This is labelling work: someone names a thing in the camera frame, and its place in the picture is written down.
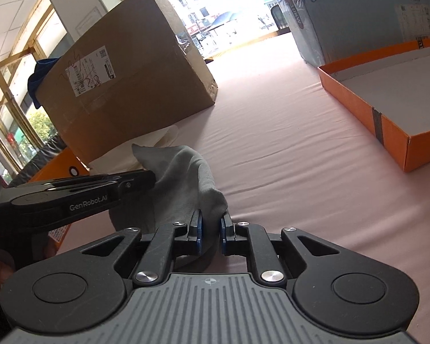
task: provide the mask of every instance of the gray cloth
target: gray cloth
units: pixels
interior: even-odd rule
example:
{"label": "gray cloth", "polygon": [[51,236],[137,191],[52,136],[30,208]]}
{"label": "gray cloth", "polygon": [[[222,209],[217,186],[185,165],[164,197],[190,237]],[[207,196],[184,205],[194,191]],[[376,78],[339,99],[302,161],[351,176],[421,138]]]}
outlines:
{"label": "gray cloth", "polygon": [[140,227],[142,233],[154,233],[165,223],[191,221],[195,210],[202,211],[203,252],[218,241],[220,218],[228,204],[215,189],[207,162],[188,146],[165,148],[132,145],[132,152],[144,168],[156,175],[156,184],[145,195],[131,194],[123,204],[110,209],[116,230]]}

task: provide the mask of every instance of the silver screw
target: silver screw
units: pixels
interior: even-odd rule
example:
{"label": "silver screw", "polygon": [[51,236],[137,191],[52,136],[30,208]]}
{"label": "silver screw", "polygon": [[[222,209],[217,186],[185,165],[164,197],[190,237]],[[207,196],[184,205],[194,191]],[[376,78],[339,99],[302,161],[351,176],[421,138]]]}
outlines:
{"label": "silver screw", "polygon": [[139,271],[135,275],[135,279],[138,280],[139,282],[150,283],[158,279],[158,275],[153,271],[147,271],[147,270]]}
{"label": "silver screw", "polygon": [[278,270],[267,270],[261,273],[261,277],[266,282],[279,282],[283,279],[283,274]]}

